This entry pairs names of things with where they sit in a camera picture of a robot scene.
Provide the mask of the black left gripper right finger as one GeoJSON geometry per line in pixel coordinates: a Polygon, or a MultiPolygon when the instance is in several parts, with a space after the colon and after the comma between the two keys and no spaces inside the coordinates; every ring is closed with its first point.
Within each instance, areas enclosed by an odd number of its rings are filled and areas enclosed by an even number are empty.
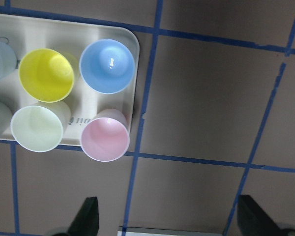
{"type": "Polygon", "coordinates": [[[287,236],[250,195],[240,195],[237,224],[243,236],[287,236]]]}

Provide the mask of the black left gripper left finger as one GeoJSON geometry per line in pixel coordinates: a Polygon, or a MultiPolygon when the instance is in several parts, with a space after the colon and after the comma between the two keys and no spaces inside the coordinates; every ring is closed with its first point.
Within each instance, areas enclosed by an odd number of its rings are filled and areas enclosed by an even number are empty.
{"type": "Polygon", "coordinates": [[[97,197],[87,197],[67,230],[69,236],[96,236],[99,231],[97,197]]]}

